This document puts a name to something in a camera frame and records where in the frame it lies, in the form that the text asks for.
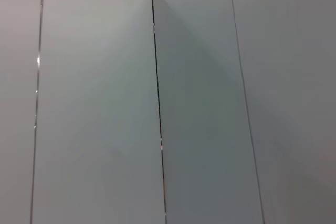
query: white panel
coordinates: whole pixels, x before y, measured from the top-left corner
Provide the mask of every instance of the white panel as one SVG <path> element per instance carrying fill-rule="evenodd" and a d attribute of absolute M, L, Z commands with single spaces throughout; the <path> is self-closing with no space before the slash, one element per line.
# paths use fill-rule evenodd
<path fill-rule="evenodd" d="M 335 0 L 234 4 L 266 223 L 335 223 Z"/>
<path fill-rule="evenodd" d="M 164 222 L 151 0 L 45 0 L 34 224 Z"/>
<path fill-rule="evenodd" d="M 40 0 L 0 0 L 0 222 L 29 223 Z"/>
<path fill-rule="evenodd" d="M 154 12 L 168 223 L 262 223 L 232 0 Z"/>

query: gray panel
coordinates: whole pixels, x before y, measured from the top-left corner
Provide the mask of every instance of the gray panel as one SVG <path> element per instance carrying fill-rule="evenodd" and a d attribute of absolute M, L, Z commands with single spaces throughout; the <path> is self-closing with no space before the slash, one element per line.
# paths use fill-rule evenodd
<path fill-rule="evenodd" d="M 234 4 L 266 223 L 335 223 L 335 0 Z"/>
<path fill-rule="evenodd" d="M 262 223 L 232 1 L 154 12 L 168 223 Z"/>
<path fill-rule="evenodd" d="M 164 223 L 151 0 L 45 0 L 34 224 Z"/>
<path fill-rule="evenodd" d="M 29 223 L 40 0 L 0 0 L 0 222 Z"/>

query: vertical gap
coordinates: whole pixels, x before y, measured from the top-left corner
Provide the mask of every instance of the vertical gap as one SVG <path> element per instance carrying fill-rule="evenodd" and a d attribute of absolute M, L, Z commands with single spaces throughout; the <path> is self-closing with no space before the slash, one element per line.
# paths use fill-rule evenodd
<path fill-rule="evenodd" d="M 155 16 L 154 16 L 154 0 L 152 0 L 152 12 L 153 12 L 153 26 L 155 30 Z M 163 197 L 164 197 L 164 212 L 167 213 L 166 209 L 166 193 L 165 193 L 165 183 L 164 183 L 164 165 L 163 165 L 163 143 L 162 143 L 162 130 L 161 130 L 161 111 L 160 111 L 160 91 L 159 91 L 159 75 L 158 75 L 158 57 L 156 55 L 156 32 L 154 32 L 154 47 L 155 47 L 155 66 L 156 66 L 156 85 L 157 85 L 157 99 L 159 101 L 159 121 L 160 121 L 160 137 L 161 137 L 161 162 L 162 162 L 162 177 L 163 177 Z"/>
<path fill-rule="evenodd" d="M 238 46 L 238 55 L 239 55 L 239 63 L 240 63 L 240 72 L 242 75 L 242 81 L 243 81 L 243 89 L 244 89 L 244 96 L 245 96 L 245 105 L 246 105 L 246 110 L 247 110 L 247 120 L 248 120 L 248 127 L 250 131 L 250 137 L 251 137 L 251 144 L 252 144 L 252 152 L 253 152 L 253 159 L 254 159 L 254 166 L 256 170 L 256 175 L 257 175 L 257 184 L 258 184 L 258 192 L 259 192 L 259 200 L 260 200 L 260 206 L 261 206 L 261 216 L 262 216 L 262 222 L 265 223 L 265 216 L 264 216 L 264 207 L 262 205 L 263 201 L 261 199 L 261 190 L 260 190 L 260 181 L 259 181 L 259 174 L 258 174 L 258 167 L 257 167 L 257 162 L 256 162 L 256 154 L 255 154 L 255 148 L 254 148 L 254 141 L 252 137 L 252 130 L 251 130 L 251 122 L 250 122 L 250 114 L 249 114 L 249 109 L 248 109 L 248 103 L 247 103 L 247 96 L 246 96 L 246 88 L 245 88 L 245 79 L 244 79 L 244 74 L 243 74 L 243 67 L 242 67 L 242 59 L 240 56 L 240 45 L 239 45 L 239 40 L 238 40 L 238 31 L 237 31 L 237 23 L 236 23 L 236 13 L 235 13 L 235 6 L 233 0 L 231 0 L 232 3 L 232 9 L 233 9 L 233 17 L 235 21 L 235 29 L 236 29 L 236 40 L 237 40 L 237 46 Z"/>
<path fill-rule="evenodd" d="M 36 134 L 37 134 L 37 112 L 38 112 L 38 95 L 40 84 L 40 64 L 41 64 L 41 41 L 42 41 L 42 17 L 43 17 L 43 0 L 40 0 L 40 23 L 39 23 L 39 40 L 37 56 L 37 80 L 36 80 L 36 103 L 35 103 L 35 126 L 34 126 L 34 153 L 33 153 L 33 177 L 31 181 L 31 201 L 30 201 L 30 224 L 33 224 L 33 203 L 34 203 L 34 179 L 35 179 L 35 157 L 36 157 Z"/>

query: vertical edge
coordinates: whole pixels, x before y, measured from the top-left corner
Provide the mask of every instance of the vertical edge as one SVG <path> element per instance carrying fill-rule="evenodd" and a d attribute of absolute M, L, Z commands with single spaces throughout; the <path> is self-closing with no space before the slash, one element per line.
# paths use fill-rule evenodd
<path fill-rule="evenodd" d="M 166 193 L 165 193 L 165 183 L 164 183 L 164 165 L 163 165 L 163 143 L 162 143 L 162 129 L 161 129 L 161 111 L 160 111 L 160 91 L 159 91 L 159 74 L 158 74 L 158 57 L 156 54 L 156 31 L 155 31 L 155 15 L 154 15 L 154 0 L 152 0 L 152 13 L 153 13 L 153 33 L 154 33 L 154 48 L 155 48 L 155 66 L 156 66 L 156 85 L 157 85 L 157 99 L 159 104 L 159 121 L 160 121 L 160 138 L 161 138 L 161 163 L 162 163 L 162 177 L 163 177 L 163 200 L 164 200 L 164 212 L 165 212 L 165 223 L 167 224 L 167 209 L 166 209 Z"/>
<path fill-rule="evenodd" d="M 251 137 L 251 145 L 252 145 L 254 166 L 255 166 L 255 170 L 256 170 L 256 177 L 257 177 L 257 184 L 258 184 L 258 193 L 259 193 L 259 201 L 260 201 L 260 208 L 261 208 L 261 216 L 262 216 L 262 220 L 263 220 L 262 224 L 265 224 L 264 207 L 262 205 L 263 200 L 261 198 L 260 181 L 259 181 L 258 167 L 257 167 L 256 154 L 255 154 L 255 148 L 254 148 L 254 141 L 253 141 L 252 130 L 251 130 L 250 114 L 249 114 L 249 109 L 248 109 L 246 87 L 245 87 L 245 79 L 244 79 L 243 67 L 242 67 L 242 63 L 241 63 L 242 59 L 241 59 L 241 55 L 240 55 L 240 45 L 239 45 L 239 39 L 238 39 L 238 30 L 237 30 L 237 22 L 236 22 L 235 5 L 234 5 L 234 1 L 233 0 L 231 0 L 231 3 L 232 3 L 233 17 L 234 17 L 234 22 L 235 22 L 236 40 L 237 40 L 238 55 L 239 55 L 239 65 L 240 65 L 240 73 L 242 75 L 242 82 L 243 82 L 243 89 L 244 89 L 244 98 L 245 98 L 245 106 L 246 106 L 246 111 L 247 111 L 248 128 L 249 128 L 250 137 Z"/>
<path fill-rule="evenodd" d="M 43 19 L 43 1 L 40 3 L 40 23 L 39 23 L 39 40 L 37 56 L 37 80 L 36 80 L 36 103 L 35 103 L 35 126 L 34 126 L 34 153 L 33 153 L 33 176 L 31 181 L 31 200 L 30 200 L 30 224 L 33 224 L 33 204 L 34 204 L 34 179 L 35 179 L 35 158 L 36 158 L 36 136 L 37 136 L 37 113 L 38 113 L 38 95 L 40 81 L 40 64 L 41 64 L 41 42 L 42 42 L 42 19 Z"/>

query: white wall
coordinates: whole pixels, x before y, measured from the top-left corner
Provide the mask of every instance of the white wall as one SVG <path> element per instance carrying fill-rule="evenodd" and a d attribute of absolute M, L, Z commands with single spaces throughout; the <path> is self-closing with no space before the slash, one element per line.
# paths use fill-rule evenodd
<path fill-rule="evenodd" d="M 163 224 L 151 0 L 44 0 L 34 224 Z"/>
<path fill-rule="evenodd" d="M 0 0 L 0 222 L 29 223 L 40 0 Z"/>
<path fill-rule="evenodd" d="M 232 0 L 154 0 L 170 224 L 261 224 Z"/>
<path fill-rule="evenodd" d="M 234 4 L 266 223 L 335 223 L 335 0 Z"/>

